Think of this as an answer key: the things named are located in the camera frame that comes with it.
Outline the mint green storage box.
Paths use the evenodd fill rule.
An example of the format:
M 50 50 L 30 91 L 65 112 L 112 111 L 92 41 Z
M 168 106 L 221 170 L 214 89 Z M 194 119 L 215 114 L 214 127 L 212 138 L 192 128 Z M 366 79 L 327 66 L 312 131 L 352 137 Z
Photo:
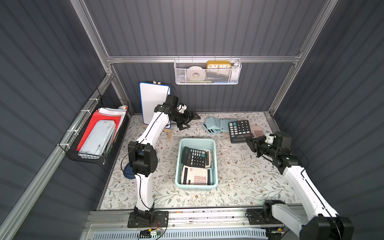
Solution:
M 218 186 L 216 142 L 213 139 L 182 139 L 179 144 L 177 187 L 211 190 Z

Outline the black calculator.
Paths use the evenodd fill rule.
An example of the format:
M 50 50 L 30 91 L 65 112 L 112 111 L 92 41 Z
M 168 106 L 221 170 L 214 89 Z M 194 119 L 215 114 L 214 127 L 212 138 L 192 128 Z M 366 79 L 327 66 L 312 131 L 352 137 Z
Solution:
M 253 137 L 248 120 L 229 122 L 228 127 L 232 144 L 245 143 L 247 138 Z
M 206 151 L 184 147 L 182 150 L 182 164 L 188 167 L 205 168 Z

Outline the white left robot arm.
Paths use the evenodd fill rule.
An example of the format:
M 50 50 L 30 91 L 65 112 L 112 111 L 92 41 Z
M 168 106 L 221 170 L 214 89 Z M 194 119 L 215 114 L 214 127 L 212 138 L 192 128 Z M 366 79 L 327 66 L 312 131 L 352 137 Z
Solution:
M 137 180 L 138 200 L 134 207 L 136 217 L 151 220 L 155 212 L 154 198 L 152 195 L 153 173 L 158 166 L 158 157 L 155 145 L 163 132 L 163 129 L 170 123 L 175 122 L 180 131 L 190 128 L 192 120 L 199 120 L 201 117 L 193 110 L 186 107 L 172 107 L 158 105 L 151 122 L 144 133 L 136 140 L 128 144 L 129 165 Z

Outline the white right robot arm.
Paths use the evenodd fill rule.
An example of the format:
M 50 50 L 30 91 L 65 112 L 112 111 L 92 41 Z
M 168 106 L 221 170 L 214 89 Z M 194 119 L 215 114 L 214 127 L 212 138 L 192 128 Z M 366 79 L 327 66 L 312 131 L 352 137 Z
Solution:
M 306 218 L 297 215 L 278 200 L 266 200 L 261 216 L 267 223 L 281 222 L 301 240 L 350 240 L 354 226 L 325 200 L 309 178 L 306 168 L 292 154 L 292 138 L 285 132 L 275 132 L 258 138 L 246 138 L 251 151 L 258 157 L 268 156 L 279 173 L 289 182 L 299 197 Z

